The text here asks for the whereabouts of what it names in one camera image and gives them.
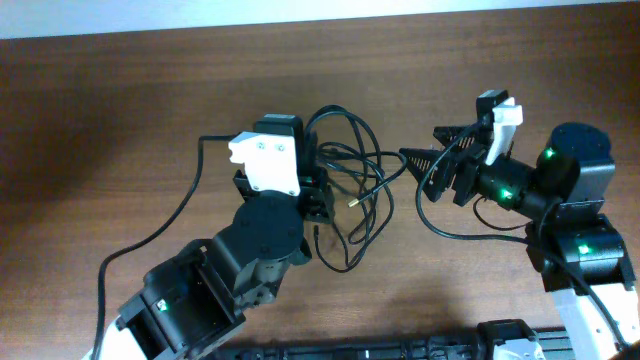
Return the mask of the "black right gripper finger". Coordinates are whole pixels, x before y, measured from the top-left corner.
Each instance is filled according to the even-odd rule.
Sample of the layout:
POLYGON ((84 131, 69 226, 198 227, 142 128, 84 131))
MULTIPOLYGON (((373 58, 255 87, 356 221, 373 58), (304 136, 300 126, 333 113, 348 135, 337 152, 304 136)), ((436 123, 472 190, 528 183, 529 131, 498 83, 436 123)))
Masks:
POLYGON ((438 201, 452 185, 456 171, 454 156, 447 153, 435 164, 442 155, 442 151, 401 148, 399 152, 408 160, 407 170, 418 183, 421 183, 425 175, 430 173, 423 187, 423 192, 431 202, 438 201))
POLYGON ((438 140, 443 147, 447 147, 455 140, 458 140, 453 150, 465 150, 470 147, 479 134, 480 131, 475 125, 438 126, 433 130, 434 138, 438 140))

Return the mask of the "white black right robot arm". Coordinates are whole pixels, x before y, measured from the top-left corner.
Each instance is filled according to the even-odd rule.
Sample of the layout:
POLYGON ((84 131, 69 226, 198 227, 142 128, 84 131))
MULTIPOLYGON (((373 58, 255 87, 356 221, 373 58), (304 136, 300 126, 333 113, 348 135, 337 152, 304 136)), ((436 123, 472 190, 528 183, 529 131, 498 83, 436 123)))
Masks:
POLYGON ((587 124, 553 129, 534 166, 511 156, 513 125, 437 127, 440 150, 403 148, 416 208, 447 190, 481 196, 527 218, 522 242, 579 359, 639 356, 639 297, 622 235, 602 213, 615 173, 608 135, 587 124))

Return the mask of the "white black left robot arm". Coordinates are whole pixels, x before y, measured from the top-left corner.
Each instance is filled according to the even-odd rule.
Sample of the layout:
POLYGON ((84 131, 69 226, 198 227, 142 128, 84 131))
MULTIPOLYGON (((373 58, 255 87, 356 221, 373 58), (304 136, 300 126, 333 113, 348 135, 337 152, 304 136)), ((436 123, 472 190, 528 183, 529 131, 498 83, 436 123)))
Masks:
POLYGON ((244 202, 232 223, 147 272, 87 358, 203 359, 236 336, 245 310, 273 303, 288 268, 311 260, 305 222, 333 220, 327 171, 296 180, 297 195, 260 192, 236 172, 244 202))

